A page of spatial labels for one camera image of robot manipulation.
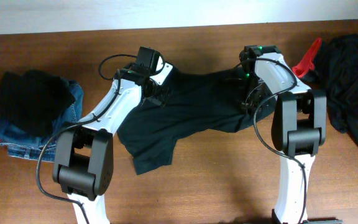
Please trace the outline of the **black Nike t-shirt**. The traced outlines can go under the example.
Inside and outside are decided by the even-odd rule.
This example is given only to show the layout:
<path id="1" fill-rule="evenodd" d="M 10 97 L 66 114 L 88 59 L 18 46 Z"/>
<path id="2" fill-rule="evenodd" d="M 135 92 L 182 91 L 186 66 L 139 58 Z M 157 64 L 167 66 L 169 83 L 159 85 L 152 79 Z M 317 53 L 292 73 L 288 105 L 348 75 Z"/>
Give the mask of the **black Nike t-shirt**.
<path id="1" fill-rule="evenodd" d="M 206 75 L 174 68 L 164 82 L 170 90 L 165 106 L 144 100 L 120 125 L 120 142 L 133 157 L 136 174 L 169 166 L 179 139 L 207 129 L 236 133 L 253 125 L 241 104 L 250 101 L 249 76 L 238 68 Z"/>

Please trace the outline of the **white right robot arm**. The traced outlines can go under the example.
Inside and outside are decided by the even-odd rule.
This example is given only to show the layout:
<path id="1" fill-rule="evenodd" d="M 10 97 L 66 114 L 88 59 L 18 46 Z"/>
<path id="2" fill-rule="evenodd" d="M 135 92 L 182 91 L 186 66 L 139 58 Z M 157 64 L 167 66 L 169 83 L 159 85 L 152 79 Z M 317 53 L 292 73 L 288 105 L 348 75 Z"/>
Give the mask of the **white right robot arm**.
<path id="1" fill-rule="evenodd" d="M 239 55 L 248 77 L 262 80 L 276 100 L 268 149 L 280 157 L 279 193 L 274 223 L 308 223 L 307 191 L 313 162 L 326 139 L 326 95 L 304 84 L 274 45 L 246 45 Z"/>

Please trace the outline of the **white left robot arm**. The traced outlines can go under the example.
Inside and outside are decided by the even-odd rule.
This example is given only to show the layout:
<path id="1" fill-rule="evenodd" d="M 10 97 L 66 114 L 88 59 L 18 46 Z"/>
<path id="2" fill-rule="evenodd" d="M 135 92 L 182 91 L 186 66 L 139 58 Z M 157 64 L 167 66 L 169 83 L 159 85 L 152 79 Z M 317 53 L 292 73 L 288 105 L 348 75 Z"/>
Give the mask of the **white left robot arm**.
<path id="1" fill-rule="evenodd" d="M 156 75 L 121 69 L 106 96 L 57 139 L 53 180 L 73 204 L 78 223 L 109 223 L 104 194 L 114 169 L 113 137 L 142 99 L 155 98 L 173 67 Z"/>

